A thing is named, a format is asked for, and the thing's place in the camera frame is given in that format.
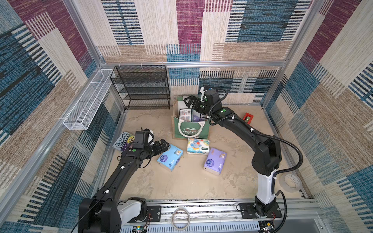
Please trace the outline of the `green white box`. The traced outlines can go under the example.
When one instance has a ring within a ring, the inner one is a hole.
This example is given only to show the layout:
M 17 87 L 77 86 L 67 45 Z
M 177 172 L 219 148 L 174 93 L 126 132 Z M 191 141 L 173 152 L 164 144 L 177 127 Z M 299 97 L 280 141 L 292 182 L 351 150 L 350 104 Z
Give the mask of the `green white box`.
M 186 121 L 186 122 L 192 122 L 192 109 L 190 108 L 180 109 L 179 119 Z

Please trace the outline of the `light blue tissue pack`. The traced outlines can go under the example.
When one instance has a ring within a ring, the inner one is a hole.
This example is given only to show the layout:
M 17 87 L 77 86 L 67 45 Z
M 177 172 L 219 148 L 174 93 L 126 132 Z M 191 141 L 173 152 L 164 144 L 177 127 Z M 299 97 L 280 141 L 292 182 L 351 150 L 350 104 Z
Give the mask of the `light blue tissue pack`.
M 157 159 L 158 164 L 169 170 L 173 171 L 178 165 L 180 159 L 182 158 L 184 151 L 174 145 L 170 145 L 166 152 L 163 152 Z

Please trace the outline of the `green canvas Christmas bag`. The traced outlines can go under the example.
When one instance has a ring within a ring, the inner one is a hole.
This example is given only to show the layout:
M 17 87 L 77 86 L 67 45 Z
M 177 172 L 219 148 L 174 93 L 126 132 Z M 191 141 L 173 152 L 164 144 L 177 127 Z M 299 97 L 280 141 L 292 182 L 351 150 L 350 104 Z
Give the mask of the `green canvas Christmas bag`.
M 191 113 L 191 120 L 193 120 L 193 110 L 188 108 L 184 103 L 184 97 L 175 97 L 173 103 L 173 115 L 172 120 L 172 132 L 173 139 L 188 139 L 188 138 L 199 138 L 199 139 L 209 139 L 210 124 L 208 121 L 186 121 L 181 119 L 180 110 L 187 109 Z

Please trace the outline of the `white cartoon tissue pack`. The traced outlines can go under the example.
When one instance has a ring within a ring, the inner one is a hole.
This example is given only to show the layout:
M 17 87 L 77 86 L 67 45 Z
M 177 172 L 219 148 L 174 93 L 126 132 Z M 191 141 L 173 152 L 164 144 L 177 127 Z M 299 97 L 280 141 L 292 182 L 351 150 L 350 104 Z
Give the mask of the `white cartoon tissue pack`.
M 208 139 L 189 138 L 187 141 L 188 154 L 207 155 L 210 152 L 210 141 Z

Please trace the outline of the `purple tissue pack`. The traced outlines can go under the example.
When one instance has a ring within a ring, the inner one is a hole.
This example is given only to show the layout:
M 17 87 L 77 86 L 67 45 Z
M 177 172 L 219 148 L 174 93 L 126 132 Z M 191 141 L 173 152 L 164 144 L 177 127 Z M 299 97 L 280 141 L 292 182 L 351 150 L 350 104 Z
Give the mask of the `purple tissue pack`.
M 222 172 L 227 153 L 216 148 L 211 148 L 204 163 L 204 170 L 219 176 Z
M 199 115 L 192 116 L 192 122 L 200 122 L 200 121 L 204 121 L 204 119 L 201 118 Z

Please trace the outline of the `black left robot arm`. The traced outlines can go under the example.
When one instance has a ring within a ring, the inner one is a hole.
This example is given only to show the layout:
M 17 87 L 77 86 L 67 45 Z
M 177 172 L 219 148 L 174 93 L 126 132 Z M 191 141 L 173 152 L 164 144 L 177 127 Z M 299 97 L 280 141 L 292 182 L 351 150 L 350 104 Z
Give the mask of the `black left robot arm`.
M 122 203 L 120 197 L 143 161 L 150 161 L 169 148 L 166 140 L 155 141 L 149 129 L 137 131 L 133 143 L 122 152 L 119 164 L 107 182 L 92 198 L 85 198 L 81 202 L 79 220 L 75 226 L 78 232 L 118 233 L 122 225 L 131 220 L 147 220 L 149 214 L 144 198 L 132 197 Z

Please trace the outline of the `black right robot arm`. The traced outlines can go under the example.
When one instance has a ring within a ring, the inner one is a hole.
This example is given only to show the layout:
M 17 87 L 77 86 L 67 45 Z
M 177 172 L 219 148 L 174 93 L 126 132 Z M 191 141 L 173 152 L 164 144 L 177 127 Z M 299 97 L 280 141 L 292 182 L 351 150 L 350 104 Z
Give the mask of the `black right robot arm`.
M 267 217 L 276 208 L 275 173 L 282 160 L 280 143 L 264 136 L 233 110 L 222 106 L 219 91 L 208 89 L 202 98 L 189 96 L 183 99 L 188 108 L 204 115 L 210 125 L 219 125 L 242 139 L 253 151 L 252 167 L 258 173 L 258 189 L 254 209 L 258 217 Z

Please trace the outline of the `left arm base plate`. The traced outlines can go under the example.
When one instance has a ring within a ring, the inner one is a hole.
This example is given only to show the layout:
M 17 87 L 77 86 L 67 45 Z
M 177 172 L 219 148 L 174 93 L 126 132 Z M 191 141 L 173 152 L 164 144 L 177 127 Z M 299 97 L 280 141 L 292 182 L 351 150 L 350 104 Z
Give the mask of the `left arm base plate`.
M 148 221 L 160 222 L 162 213 L 160 205 L 147 206 L 146 209 L 137 205 L 124 208 L 119 206 L 118 211 L 122 225 L 127 223 L 146 223 Z

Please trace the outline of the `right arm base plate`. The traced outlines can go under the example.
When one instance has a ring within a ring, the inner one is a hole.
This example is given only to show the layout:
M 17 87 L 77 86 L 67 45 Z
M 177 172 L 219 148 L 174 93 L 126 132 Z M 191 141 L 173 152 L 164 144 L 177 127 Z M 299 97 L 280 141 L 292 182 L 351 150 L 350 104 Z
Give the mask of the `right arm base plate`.
M 239 203 L 236 206 L 243 219 L 260 219 L 260 218 L 282 218 L 283 214 L 277 202 L 257 207 L 256 203 Z

